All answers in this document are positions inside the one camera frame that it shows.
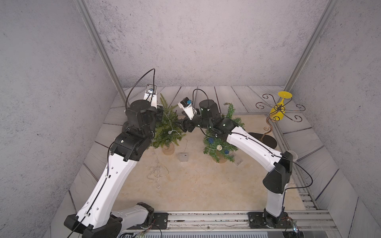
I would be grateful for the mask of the fern tree wooden base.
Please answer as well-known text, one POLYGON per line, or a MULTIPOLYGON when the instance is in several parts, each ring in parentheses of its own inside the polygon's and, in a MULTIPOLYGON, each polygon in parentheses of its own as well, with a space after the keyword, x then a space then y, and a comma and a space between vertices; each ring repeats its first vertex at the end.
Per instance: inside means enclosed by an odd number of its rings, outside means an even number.
POLYGON ((167 155, 173 155, 175 145, 179 145, 179 141, 185 136, 181 128, 175 124, 178 120, 176 106, 170 106, 162 94, 160 94, 159 103, 163 106, 162 120, 156 123, 155 137, 151 146, 155 149, 161 148, 162 152, 167 155))

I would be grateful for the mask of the small christmas tree wooden base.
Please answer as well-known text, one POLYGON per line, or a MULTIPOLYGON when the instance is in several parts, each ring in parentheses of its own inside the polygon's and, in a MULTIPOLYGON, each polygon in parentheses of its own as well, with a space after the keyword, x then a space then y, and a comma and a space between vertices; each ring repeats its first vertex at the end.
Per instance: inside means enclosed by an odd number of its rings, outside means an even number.
MULTIPOLYGON (((233 118, 233 114, 235 113, 235 108, 232 103, 225 103, 224 105, 228 106, 228 112, 226 115, 222 115, 223 119, 228 118, 232 119, 232 121, 236 122, 243 129, 245 128, 245 124, 242 122, 241 118, 233 118)), ((203 153, 205 155, 210 156, 214 162, 216 163, 225 163, 230 161, 232 163, 235 162, 234 152, 238 151, 236 146, 229 144, 222 137, 216 137, 212 135, 210 132, 205 134, 203 139, 204 150, 203 153)))

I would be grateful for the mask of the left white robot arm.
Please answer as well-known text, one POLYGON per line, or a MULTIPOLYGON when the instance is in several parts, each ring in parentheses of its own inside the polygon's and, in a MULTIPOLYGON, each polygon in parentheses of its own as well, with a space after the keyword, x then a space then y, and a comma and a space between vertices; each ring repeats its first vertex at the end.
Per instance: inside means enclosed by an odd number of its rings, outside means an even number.
POLYGON ((126 128, 110 145, 108 163, 93 192, 83 207, 64 221, 65 227, 84 238, 116 238, 121 230, 150 228, 153 224, 154 208, 143 202, 112 213, 123 184, 155 136, 157 102, 136 100, 126 109, 126 115, 126 128))

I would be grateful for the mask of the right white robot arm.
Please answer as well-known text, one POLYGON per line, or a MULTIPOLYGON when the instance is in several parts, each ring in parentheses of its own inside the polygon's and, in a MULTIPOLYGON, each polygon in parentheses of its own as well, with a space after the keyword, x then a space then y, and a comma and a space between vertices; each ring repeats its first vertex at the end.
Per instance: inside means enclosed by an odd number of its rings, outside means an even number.
POLYGON ((196 110, 192 100, 185 97, 178 106, 185 115, 184 119, 177 121, 183 132, 192 132, 194 128, 205 129, 215 139, 225 140, 248 154, 267 171, 263 179, 263 185, 267 189, 264 217, 268 223, 278 223, 284 212, 284 196, 293 171, 293 155, 267 146, 252 133, 246 132, 237 122, 222 117, 213 100, 201 101, 200 109, 196 110))

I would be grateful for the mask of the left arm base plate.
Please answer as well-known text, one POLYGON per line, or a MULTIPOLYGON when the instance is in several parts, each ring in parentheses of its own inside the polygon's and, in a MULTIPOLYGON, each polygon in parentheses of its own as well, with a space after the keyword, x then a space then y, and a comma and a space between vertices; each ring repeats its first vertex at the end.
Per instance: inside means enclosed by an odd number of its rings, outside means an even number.
POLYGON ((138 205, 142 206, 148 211, 146 220, 142 224, 137 224, 130 229, 147 229, 149 226, 153 226, 154 229, 167 229, 168 224, 168 213, 166 212, 155 212, 154 208, 150 205, 139 202, 138 205))

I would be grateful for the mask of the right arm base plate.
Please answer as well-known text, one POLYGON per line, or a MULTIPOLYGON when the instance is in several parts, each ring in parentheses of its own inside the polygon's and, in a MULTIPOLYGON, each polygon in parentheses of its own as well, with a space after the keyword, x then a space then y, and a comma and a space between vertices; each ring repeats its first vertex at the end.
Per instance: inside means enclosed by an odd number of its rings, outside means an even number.
POLYGON ((293 221, 288 213, 282 210, 278 217, 272 216, 267 211, 248 212, 249 227, 251 229, 291 229, 293 221))

